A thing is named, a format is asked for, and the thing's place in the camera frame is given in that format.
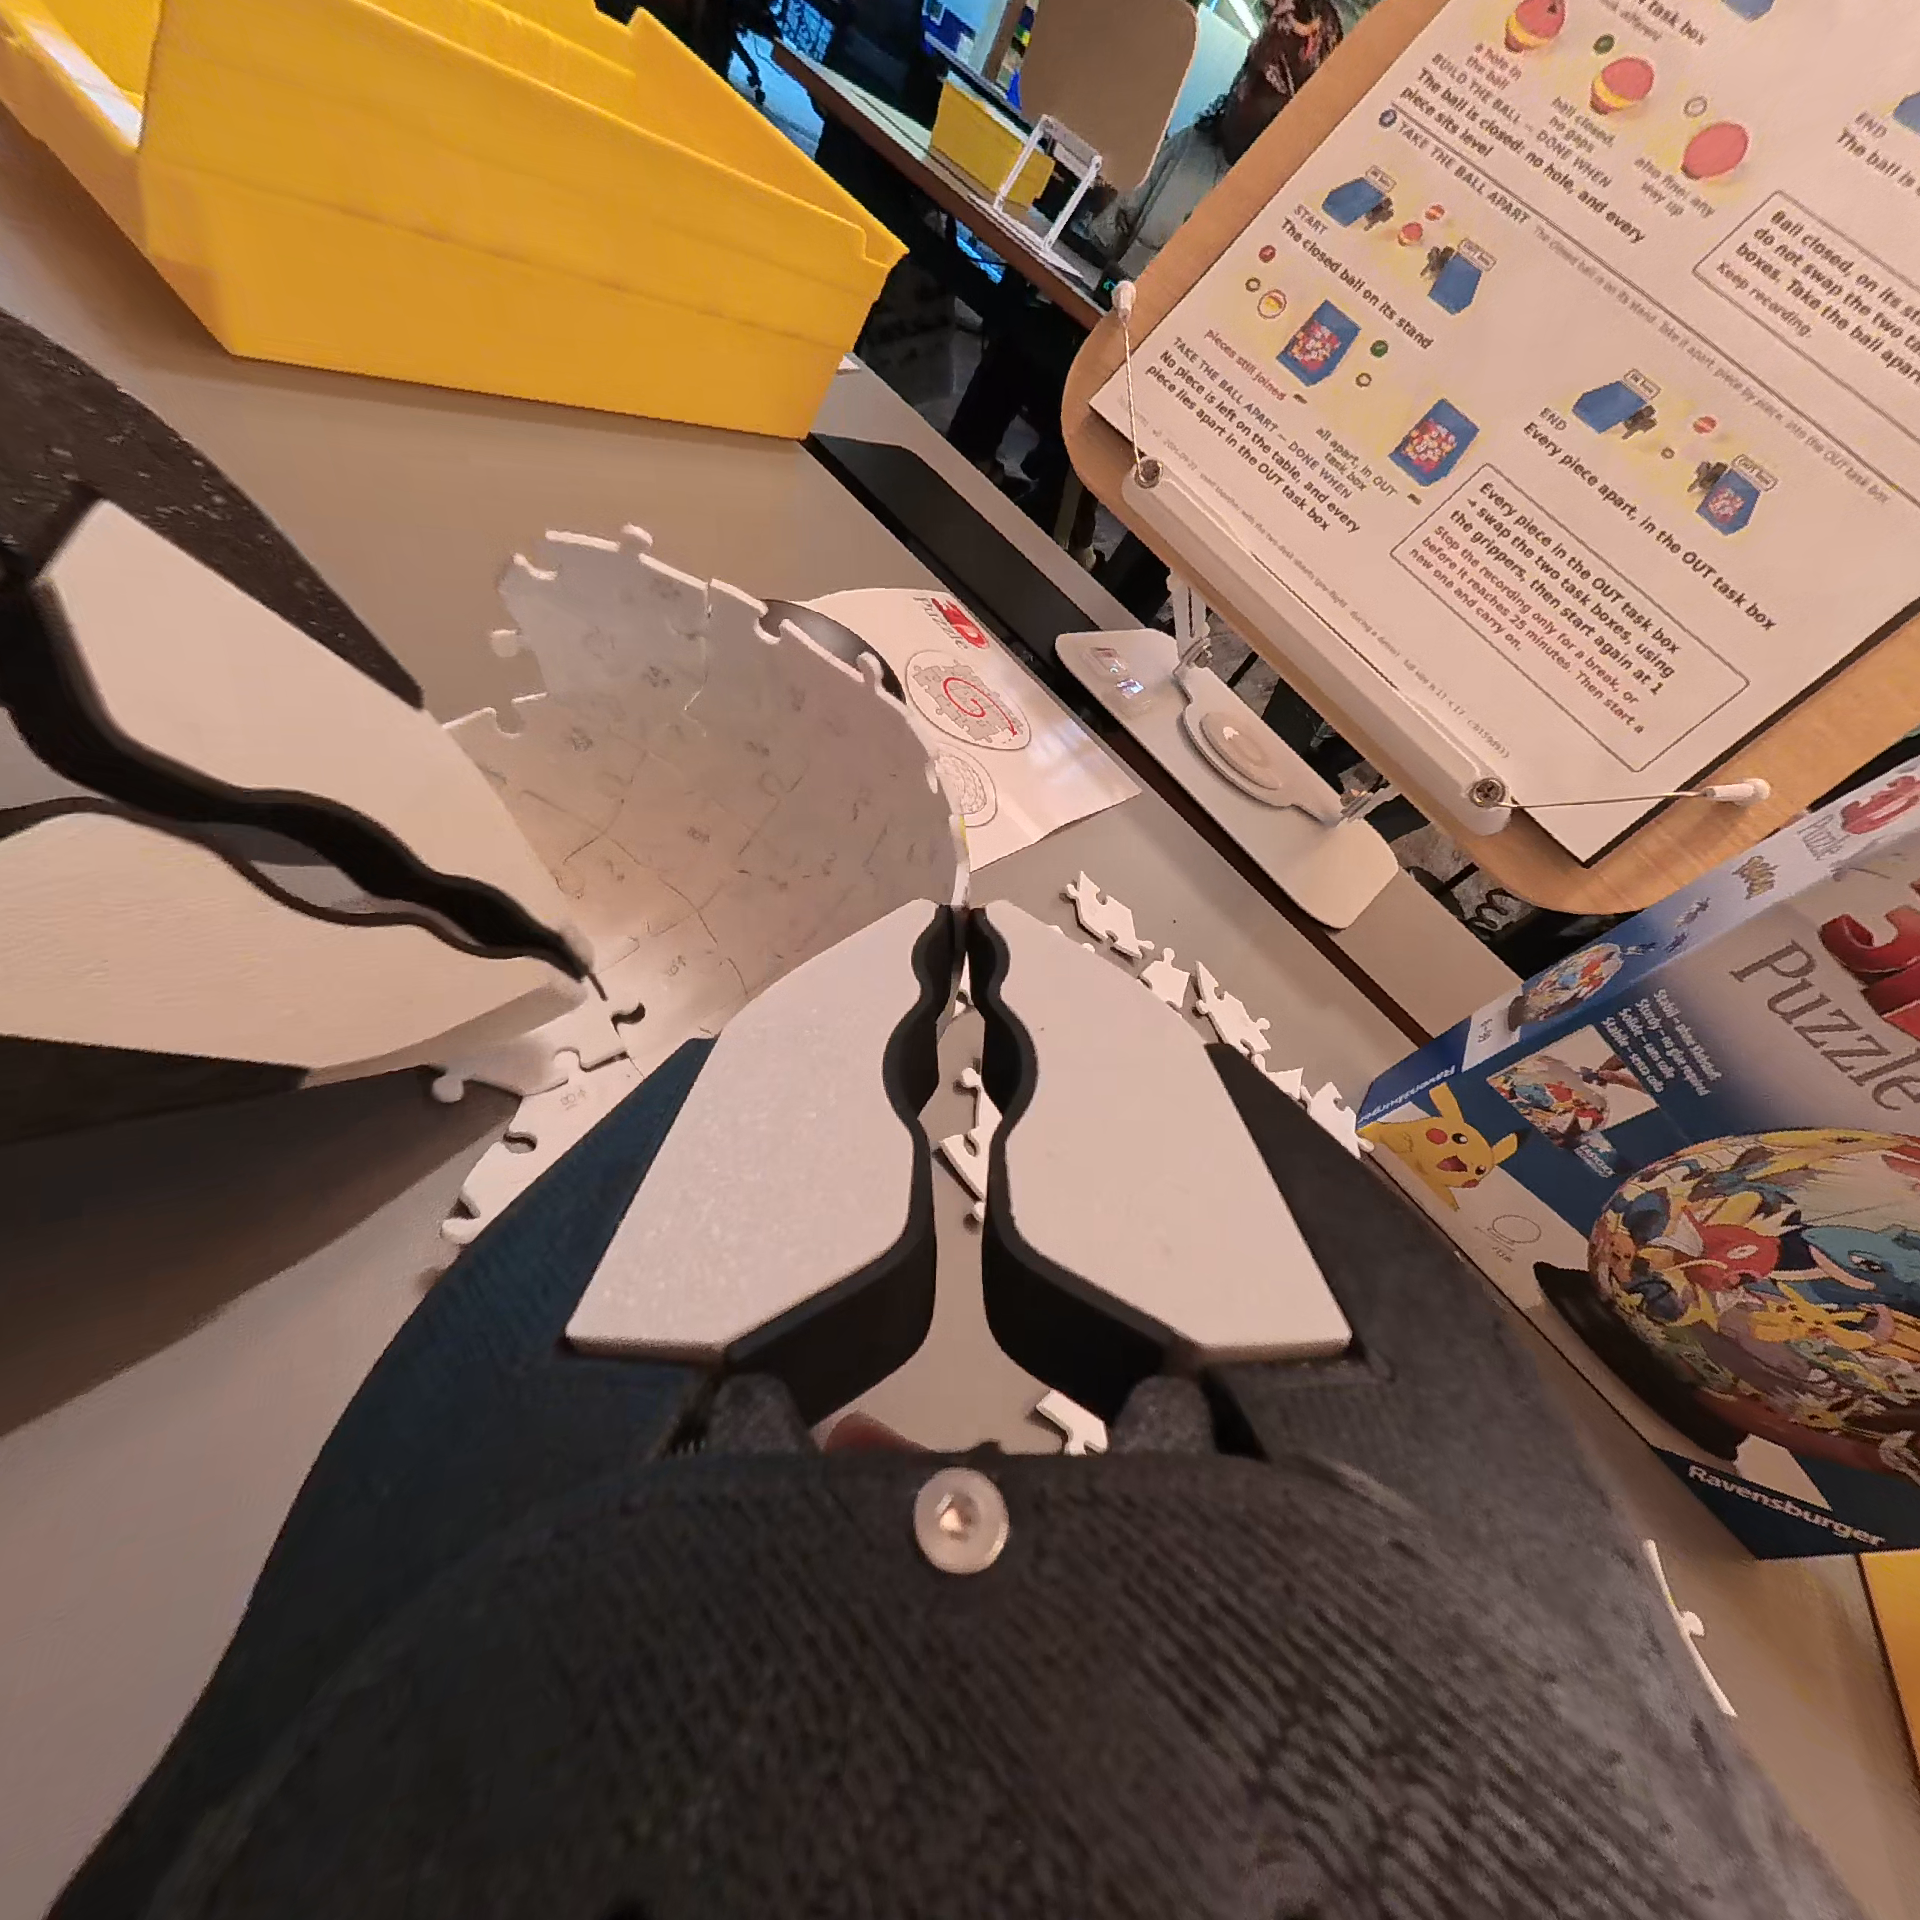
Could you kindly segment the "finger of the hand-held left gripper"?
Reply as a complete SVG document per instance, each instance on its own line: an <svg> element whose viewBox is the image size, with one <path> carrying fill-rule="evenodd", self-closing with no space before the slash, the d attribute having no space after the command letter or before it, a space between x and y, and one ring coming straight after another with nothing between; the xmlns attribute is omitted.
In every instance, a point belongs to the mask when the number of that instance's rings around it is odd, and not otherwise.
<svg viewBox="0 0 1920 1920"><path fill-rule="evenodd" d="M592 967L454 735L104 499L39 560L6 560L6 711L95 801L270 834L478 959Z"/></svg>
<svg viewBox="0 0 1920 1920"><path fill-rule="evenodd" d="M110 811L60 811L6 840L8 1040L376 1072L463 1062L584 999L536 959L316 919L218 853Z"/></svg>

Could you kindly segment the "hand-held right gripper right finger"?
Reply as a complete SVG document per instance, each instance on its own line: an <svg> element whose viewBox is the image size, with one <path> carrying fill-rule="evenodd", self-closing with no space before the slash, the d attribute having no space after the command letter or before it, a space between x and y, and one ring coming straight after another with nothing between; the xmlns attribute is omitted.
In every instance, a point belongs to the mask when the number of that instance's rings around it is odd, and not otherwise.
<svg viewBox="0 0 1920 1920"><path fill-rule="evenodd" d="M1009 1357L1106 1425L1147 1378L1344 1358L1228 1050L1011 904L969 912L968 973L1000 1111L980 1290Z"/></svg>

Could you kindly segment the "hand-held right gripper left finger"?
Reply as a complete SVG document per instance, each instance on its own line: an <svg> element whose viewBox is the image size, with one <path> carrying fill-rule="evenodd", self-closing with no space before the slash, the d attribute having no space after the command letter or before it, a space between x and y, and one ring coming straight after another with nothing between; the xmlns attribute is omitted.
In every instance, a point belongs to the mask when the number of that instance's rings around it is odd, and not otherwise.
<svg viewBox="0 0 1920 1920"><path fill-rule="evenodd" d="M915 1357L960 930L905 904L731 1017L568 1321L577 1353L769 1376L809 1425Z"/></svg>

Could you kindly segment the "pile of puzzle pieces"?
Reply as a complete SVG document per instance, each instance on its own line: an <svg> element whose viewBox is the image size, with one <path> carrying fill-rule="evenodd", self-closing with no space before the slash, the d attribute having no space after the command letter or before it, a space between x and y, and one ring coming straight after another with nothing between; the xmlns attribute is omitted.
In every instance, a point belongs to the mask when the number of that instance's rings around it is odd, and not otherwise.
<svg viewBox="0 0 1920 1920"><path fill-rule="evenodd" d="M1113 1451L1121 1451L1121 1440L1135 1435L1145 1421L1179 1407L1207 1417L1215 1430L1211 1447L1224 1455L1273 1463L1334 1459L1336 1443L1347 1439L1354 1425L1354 1407L1369 1411L1371 1394L1382 1386L1392 1386L1392 1371L1382 1366L1368 1320L1374 1306L1376 1262L1362 1238L1362 1230L1379 1223L1385 1190L1368 1168L1364 1157L1329 1137L1260 1056L1249 1056L1224 1040L1206 1017L1193 1013L1200 991L1210 984L1206 967L1195 967L1188 959L1168 967L1164 953L1124 963L1108 952L1098 952L1092 935L1083 930L1068 930L1032 910L1027 914L1056 927L1071 942L1137 981L1186 1021L1202 1042L1228 1050L1224 1072L1231 1078L1242 1113L1255 1129L1288 1205L1354 1330L1351 1351L1337 1361L1239 1363L1217 1368L1206 1376L1158 1376L1135 1390L1115 1423L1106 1425L1079 1409L1082 1415L1105 1427ZM1174 969L1186 973L1179 991L1171 987ZM991 1190L991 1146L1002 1115L980 1085L985 1025L969 985L969 959L960 967L955 987L954 1037L944 1042L948 1091L938 1096L932 1111L939 1115L939 1157L968 1198L966 1233L975 1247L980 1326L994 1350L1032 1386L1068 1402L1019 1368L991 1330L980 1290L980 1226Z"/></svg>

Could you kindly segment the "partly built white puzzle ball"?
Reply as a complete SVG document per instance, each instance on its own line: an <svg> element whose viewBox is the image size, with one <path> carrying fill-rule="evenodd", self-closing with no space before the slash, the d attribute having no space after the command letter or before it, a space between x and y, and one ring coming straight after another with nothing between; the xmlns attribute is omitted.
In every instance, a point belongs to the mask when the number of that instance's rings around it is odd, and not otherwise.
<svg viewBox="0 0 1920 1920"><path fill-rule="evenodd" d="M963 905L968 834L882 662L654 559L550 534L499 584L538 695L447 730L506 801L592 959L590 999L433 1086L519 1093L441 1223L447 1258L690 1040L899 905Z"/></svg>

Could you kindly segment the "folded puzzle instruction leaflet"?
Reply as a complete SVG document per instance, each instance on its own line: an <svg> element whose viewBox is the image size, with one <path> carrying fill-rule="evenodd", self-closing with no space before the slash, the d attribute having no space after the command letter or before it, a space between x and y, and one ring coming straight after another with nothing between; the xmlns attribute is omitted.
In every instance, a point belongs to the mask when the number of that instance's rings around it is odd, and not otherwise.
<svg viewBox="0 0 1920 1920"><path fill-rule="evenodd" d="M1137 783L954 590L811 602L876 646L968 832L975 871L1137 797Z"/></svg>

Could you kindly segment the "blue puzzle ball box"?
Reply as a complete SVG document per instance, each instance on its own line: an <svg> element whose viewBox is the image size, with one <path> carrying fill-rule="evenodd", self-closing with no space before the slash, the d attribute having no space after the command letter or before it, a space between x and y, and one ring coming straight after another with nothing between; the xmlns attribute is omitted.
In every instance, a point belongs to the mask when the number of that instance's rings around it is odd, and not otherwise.
<svg viewBox="0 0 1920 1920"><path fill-rule="evenodd" d="M1387 1069L1379 1166L1759 1557L1918 1546L1918 773Z"/></svg>

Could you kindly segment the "black round ball stand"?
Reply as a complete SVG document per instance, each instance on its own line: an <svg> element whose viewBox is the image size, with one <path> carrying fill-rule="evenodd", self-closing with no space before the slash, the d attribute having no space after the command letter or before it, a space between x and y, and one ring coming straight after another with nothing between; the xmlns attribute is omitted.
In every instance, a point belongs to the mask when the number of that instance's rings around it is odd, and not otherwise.
<svg viewBox="0 0 1920 1920"><path fill-rule="evenodd" d="M884 655L876 646L864 640L859 634L855 634L846 623L831 613L824 613L811 603L796 603L790 600L771 600L767 603L767 610L777 627L793 627L798 634L807 637L817 647L840 658L844 665L850 665L855 672L864 675L872 665L878 675L878 687L899 704L905 704L905 690L902 687L902 679L888 663Z"/></svg>

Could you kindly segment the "single white puzzle piece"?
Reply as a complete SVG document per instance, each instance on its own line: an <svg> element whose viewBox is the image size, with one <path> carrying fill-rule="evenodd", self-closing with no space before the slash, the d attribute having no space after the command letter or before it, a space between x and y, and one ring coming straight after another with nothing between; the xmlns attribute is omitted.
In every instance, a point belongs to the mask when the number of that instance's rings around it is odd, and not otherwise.
<svg viewBox="0 0 1920 1920"><path fill-rule="evenodd" d="M1676 1633L1678 1633L1678 1638L1681 1638L1681 1642L1682 1642L1682 1647L1686 1647L1686 1651L1691 1661L1691 1666L1698 1677L1700 1688L1708 1689L1708 1695L1713 1696L1713 1703L1715 1703L1715 1709L1720 1711L1722 1718L1726 1718L1729 1721L1738 1720L1736 1702L1722 1688L1720 1678L1715 1677L1715 1672L1713 1672L1713 1666L1710 1666L1710 1663L1708 1663L1708 1658L1700 1648L1700 1645L1706 1642L1706 1633L1708 1633L1706 1624L1698 1619L1697 1613L1691 1613L1690 1608L1682 1608L1681 1600L1676 1599L1674 1584L1670 1583L1670 1575L1666 1575L1666 1569L1664 1569L1660 1546L1652 1538L1644 1538L1640 1543L1640 1549L1641 1549L1641 1555L1649 1563L1649 1573L1652 1578L1652 1584L1658 1587L1658 1592L1664 1600L1666 1614L1670 1614L1670 1619L1672 1619L1672 1624L1674 1624L1674 1627L1676 1627Z"/></svg>

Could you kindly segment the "background grey table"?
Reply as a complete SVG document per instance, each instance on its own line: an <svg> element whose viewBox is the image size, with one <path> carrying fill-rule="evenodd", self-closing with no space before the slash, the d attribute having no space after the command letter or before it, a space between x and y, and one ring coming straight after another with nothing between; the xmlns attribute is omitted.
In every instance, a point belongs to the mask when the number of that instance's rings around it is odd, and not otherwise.
<svg viewBox="0 0 1920 1920"><path fill-rule="evenodd" d="M1082 330L1092 330L1108 318L1099 275L1092 275L1079 256L1047 248L1033 209L1000 209L993 192L980 190L977 181L932 151L931 130L827 67L783 42L772 45L772 62L804 88L825 122L858 137L894 176L968 226L987 251L1071 313Z"/></svg>

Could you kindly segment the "yellow card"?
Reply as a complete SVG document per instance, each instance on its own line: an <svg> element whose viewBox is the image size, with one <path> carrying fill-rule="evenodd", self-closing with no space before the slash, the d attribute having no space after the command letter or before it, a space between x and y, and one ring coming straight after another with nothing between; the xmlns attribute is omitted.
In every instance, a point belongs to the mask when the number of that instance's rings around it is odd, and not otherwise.
<svg viewBox="0 0 1920 1920"><path fill-rule="evenodd" d="M1865 1600L1880 1633L1888 1681L1918 1768L1918 1551L1860 1557Z"/></svg>

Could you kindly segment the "small yellow bin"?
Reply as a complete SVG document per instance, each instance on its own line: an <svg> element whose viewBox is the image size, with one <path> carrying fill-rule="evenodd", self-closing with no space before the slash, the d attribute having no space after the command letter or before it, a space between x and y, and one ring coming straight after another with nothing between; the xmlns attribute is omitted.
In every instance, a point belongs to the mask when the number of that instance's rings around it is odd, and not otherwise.
<svg viewBox="0 0 1920 1920"><path fill-rule="evenodd" d="M1024 153L1030 125L1006 94L966 67L944 74L928 151L993 198Z"/></svg>

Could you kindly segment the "clear acrylic sign holder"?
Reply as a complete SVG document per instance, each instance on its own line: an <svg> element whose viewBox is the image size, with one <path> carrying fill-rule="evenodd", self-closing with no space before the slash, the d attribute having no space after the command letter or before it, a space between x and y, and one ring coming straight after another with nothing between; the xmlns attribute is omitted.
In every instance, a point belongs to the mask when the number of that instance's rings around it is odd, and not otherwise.
<svg viewBox="0 0 1920 1920"><path fill-rule="evenodd" d="M1019 202L1017 192L1022 190L1022 181L1040 162L1047 165L1047 173L1040 176L1033 198ZM1046 113L1027 133L1016 161L994 185L991 199L993 221L1000 230L1012 234L1027 249L1035 254L1055 254L1103 175L1103 151L1068 129L1063 119ZM1071 189L1060 206L1047 215L1040 199L1056 178L1065 178Z"/></svg>

